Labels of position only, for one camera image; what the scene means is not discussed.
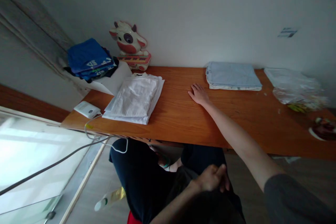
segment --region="white box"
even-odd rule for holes
[[[94,89],[109,95],[116,95],[126,77],[132,75],[132,72],[126,62],[119,61],[117,70],[109,77],[103,77],[98,80],[94,80],[91,83],[87,83],[85,80],[72,76],[68,73],[68,76],[77,84]]]

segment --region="stack of clothes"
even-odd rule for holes
[[[93,38],[71,47],[68,50],[68,60],[70,67],[64,69],[87,83],[111,77],[119,65],[119,60],[111,57],[110,52]]]
[[[260,91],[262,84],[250,64],[209,62],[206,79],[210,89]]]
[[[125,78],[103,118],[147,125],[161,95],[162,77],[134,73]]]

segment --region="plastic bag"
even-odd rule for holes
[[[323,89],[316,79],[288,69],[265,68],[264,71],[274,86],[274,96],[282,104],[290,104],[291,109],[316,111],[328,104],[328,98],[323,96]]]

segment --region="plastic bottle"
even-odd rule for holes
[[[109,192],[103,196],[103,198],[97,202],[97,204],[94,207],[94,210],[96,212],[102,210],[104,207],[112,205],[114,202],[121,200],[126,196],[126,192],[123,187],[120,187],[119,189]]]

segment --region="folded white clothes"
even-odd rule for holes
[[[162,77],[136,73],[124,80],[103,118],[147,125],[161,95]]]
[[[210,89],[260,91],[262,84],[251,64],[209,62],[206,79]]]

